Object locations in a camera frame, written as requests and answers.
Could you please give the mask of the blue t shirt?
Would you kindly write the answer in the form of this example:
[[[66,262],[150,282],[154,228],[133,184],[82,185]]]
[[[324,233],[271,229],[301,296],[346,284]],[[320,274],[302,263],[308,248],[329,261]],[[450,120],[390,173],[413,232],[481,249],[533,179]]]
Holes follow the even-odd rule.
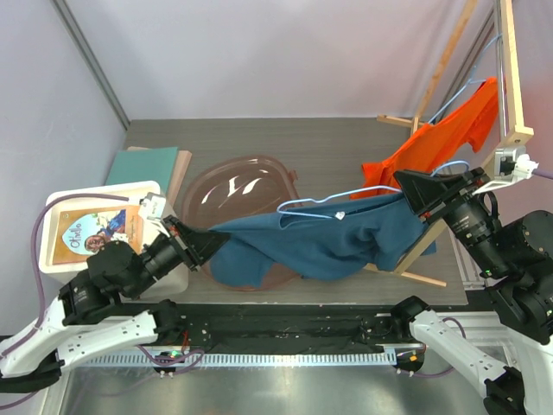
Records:
[[[209,262],[213,278],[259,288],[276,264],[322,281],[346,278],[368,264],[393,271],[427,226],[395,193],[244,217],[215,230],[231,238]]]

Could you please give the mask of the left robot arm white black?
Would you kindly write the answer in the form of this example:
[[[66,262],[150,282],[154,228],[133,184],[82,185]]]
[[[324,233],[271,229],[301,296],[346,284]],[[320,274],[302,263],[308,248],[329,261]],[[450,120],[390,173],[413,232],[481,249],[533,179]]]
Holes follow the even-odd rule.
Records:
[[[80,363],[111,351],[176,344],[184,322],[168,299],[121,323],[101,323],[124,307],[123,300],[138,299],[178,266],[197,270],[229,239],[229,233],[191,228],[168,216],[141,252],[119,240],[102,246],[35,322],[2,338],[2,393],[36,393]]]

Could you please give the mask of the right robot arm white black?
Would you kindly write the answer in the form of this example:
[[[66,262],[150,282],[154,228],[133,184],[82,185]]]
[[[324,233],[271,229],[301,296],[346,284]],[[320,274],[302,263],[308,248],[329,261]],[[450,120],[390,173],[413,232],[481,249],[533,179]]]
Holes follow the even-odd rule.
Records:
[[[485,289],[518,356],[509,367],[454,332],[419,297],[391,310],[391,333],[434,349],[479,393],[490,414],[552,412],[552,214],[537,210],[501,224],[481,168],[457,175],[399,170],[394,175],[411,211],[443,220],[481,270]]]

